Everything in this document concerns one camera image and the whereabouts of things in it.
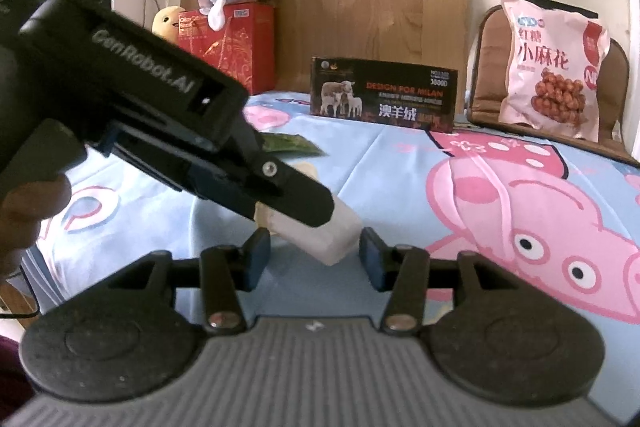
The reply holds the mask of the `person's left hand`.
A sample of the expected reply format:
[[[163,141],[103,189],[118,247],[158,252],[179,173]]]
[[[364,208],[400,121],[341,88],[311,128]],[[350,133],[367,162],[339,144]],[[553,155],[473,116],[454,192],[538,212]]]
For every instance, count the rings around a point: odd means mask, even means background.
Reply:
[[[1,203],[1,278],[17,271],[28,248],[37,242],[41,222],[54,217],[70,202],[72,186],[61,174],[14,188]]]

